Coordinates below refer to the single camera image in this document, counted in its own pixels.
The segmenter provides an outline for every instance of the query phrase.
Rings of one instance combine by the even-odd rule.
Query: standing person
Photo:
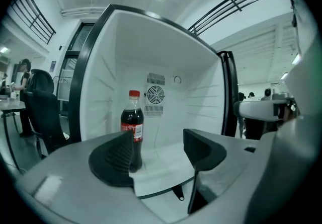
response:
[[[20,61],[20,72],[23,72],[23,76],[20,81],[20,86],[15,86],[14,89],[19,92],[20,100],[24,101],[24,89],[26,87],[27,80],[30,76],[29,71],[31,69],[31,62],[25,58]],[[30,122],[29,122],[29,117],[28,117],[28,112],[27,110],[21,111],[20,112],[20,120],[22,124],[22,133],[20,136],[28,137],[34,135],[34,132],[31,129]]]
[[[238,100],[243,101],[244,100],[244,94],[238,93]],[[239,124],[239,136],[240,138],[243,137],[243,130],[244,130],[244,118],[238,117],[238,124]]]
[[[7,78],[7,76],[8,75],[5,73],[4,77],[2,78],[0,95],[6,94],[6,78]]]

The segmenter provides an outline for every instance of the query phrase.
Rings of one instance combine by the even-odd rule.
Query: bottle label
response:
[[[130,125],[121,123],[121,131],[133,131],[133,140],[134,142],[139,142],[143,139],[143,124],[140,125]]]

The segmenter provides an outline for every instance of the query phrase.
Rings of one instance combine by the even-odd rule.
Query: plastic bottle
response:
[[[137,172],[142,167],[141,146],[143,141],[144,116],[139,103],[140,92],[129,92],[129,103],[121,115],[121,131],[133,131],[133,156],[129,171]]]

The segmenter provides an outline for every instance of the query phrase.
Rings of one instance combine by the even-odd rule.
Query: office chair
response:
[[[31,124],[37,136],[37,150],[41,158],[67,145],[59,121],[59,104],[54,82],[46,71],[33,69],[27,80],[24,99]]]

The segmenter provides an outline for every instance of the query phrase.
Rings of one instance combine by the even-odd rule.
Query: fan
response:
[[[165,97],[165,93],[160,86],[154,85],[147,90],[146,97],[151,104],[160,104]]]

